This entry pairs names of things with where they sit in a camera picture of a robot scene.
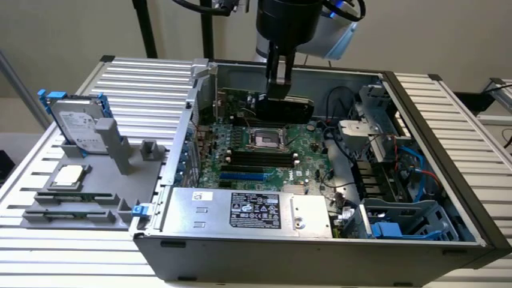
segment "blue led light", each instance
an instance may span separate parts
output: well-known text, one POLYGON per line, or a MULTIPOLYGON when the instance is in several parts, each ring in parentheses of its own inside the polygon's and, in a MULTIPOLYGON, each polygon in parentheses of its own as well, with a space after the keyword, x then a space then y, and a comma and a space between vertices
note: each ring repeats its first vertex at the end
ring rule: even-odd
MULTIPOLYGON (((341 5, 342 5, 342 0, 337 1, 337 3, 336 3, 336 7, 340 8, 341 5)), ((336 15, 336 13, 332 12, 329 17, 333 18, 334 15, 336 15)))

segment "blue latch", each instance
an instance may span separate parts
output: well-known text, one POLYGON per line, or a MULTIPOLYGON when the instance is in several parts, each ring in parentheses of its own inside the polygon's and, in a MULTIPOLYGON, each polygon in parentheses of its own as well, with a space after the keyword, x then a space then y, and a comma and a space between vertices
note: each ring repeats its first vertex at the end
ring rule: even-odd
POLYGON ((398 223, 394 222, 376 222, 370 225, 370 231, 378 239, 438 240, 442 235, 438 230, 425 235, 404 235, 398 223))
POLYGON ((66 92, 61 91, 50 91, 46 95, 48 99, 62 99, 64 97, 66 97, 66 92))
POLYGON ((141 217, 141 218, 145 218, 148 217, 148 210, 149 210, 149 207, 148 206, 142 206, 142 205, 134 205, 133 206, 133 209, 130 210, 130 215, 133 217, 141 217))
POLYGON ((396 239, 402 237, 398 223, 394 222, 377 222, 370 225, 370 231, 376 238, 396 239))

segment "metal case panel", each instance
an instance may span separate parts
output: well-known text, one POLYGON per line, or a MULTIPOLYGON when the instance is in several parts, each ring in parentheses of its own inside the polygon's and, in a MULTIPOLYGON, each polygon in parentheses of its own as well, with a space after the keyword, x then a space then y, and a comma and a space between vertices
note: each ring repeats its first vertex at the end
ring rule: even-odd
POLYGON ((400 243, 250 241, 134 236, 165 281, 420 287, 488 249, 400 243))

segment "white wall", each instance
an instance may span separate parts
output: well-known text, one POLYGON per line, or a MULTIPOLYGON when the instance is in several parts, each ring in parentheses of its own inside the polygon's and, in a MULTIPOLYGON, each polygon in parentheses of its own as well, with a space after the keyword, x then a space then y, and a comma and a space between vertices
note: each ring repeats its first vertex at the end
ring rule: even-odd
MULTIPOLYGON (((458 91, 480 91, 489 77, 512 78, 510 0, 365 2, 366 18, 334 66, 440 74, 458 91)), ((218 58, 253 56, 256 1, 252 4, 248 17, 237 13, 216 23, 216 29, 228 31, 216 46, 218 58)), ((308 64, 326 61, 309 58, 308 64)))
MULTIPOLYGON (((74 92, 104 54, 145 55, 126 0, 0 0, 0 49, 33 94, 74 92)), ((17 97, 4 79, 0 89, 17 97)))
MULTIPOLYGON (((464 91, 480 90, 488 77, 512 78, 510 0, 365 1, 336 66, 436 73, 464 91)), ((214 17, 216 58, 252 59, 256 4, 249 14, 214 17)), ((201 57, 198 14, 170 0, 149 0, 149 9, 160 57, 201 57)), ((73 92, 104 54, 145 55, 129 0, 0 0, 0 49, 30 92, 73 92)), ((0 95, 14 96, 5 86, 1 79, 0 95)))

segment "green circuit board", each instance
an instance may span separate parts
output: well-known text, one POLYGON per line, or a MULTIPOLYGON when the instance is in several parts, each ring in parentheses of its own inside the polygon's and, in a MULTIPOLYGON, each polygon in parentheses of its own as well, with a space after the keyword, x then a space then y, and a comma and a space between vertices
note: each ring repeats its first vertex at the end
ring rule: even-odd
MULTIPOLYGON (((230 181, 230 189, 281 191, 284 185, 304 185, 308 194, 318 194, 318 183, 314 181, 314 171, 321 174, 330 169, 326 154, 321 154, 321 129, 306 131, 306 125, 288 125, 284 133, 285 143, 293 140, 282 150, 277 152, 297 153, 300 163, 294 167, 264 167, 264 181, 230 181)), ((261 129, 277 131, 269 128, 233 127, 229 124, 213 124, 212 131, 218 136, 216 149, 212 154, 201 157, 201 188, 218 188, 221 166, 225 163, 225 154, 229 147, 238 151, 276 152, 269 148, 249 147, 250 131, 261 129), (241 131, 240 147, 233 147, 230 138, 233 130, 241 131)))
POLYGON ((217 91, 218 115, 212 125, 202 126, 206 131, 200 135, 201 177, 198 187, 225 188, 234 190, 282 191, 285 185, 300 185, 306 194, 321 194, 320 183, 314 172, 321 175, 330 169, 326 154, 321 153, 322 135, 312 121, 308 124, 282 124, 272 128, 258 127, 250 98, 258 95, 254 91, 220 89, 217 91), (237 118, 237 125, 230 117, 237 118), (277 137, 278 145, 261 147, 265 137, 277 137), (221 180, 221 167, 226 162, 228 150, 242 152, 264 152, 296 154, 298 164, 293 167, 262 168, 264 180, 221 180))

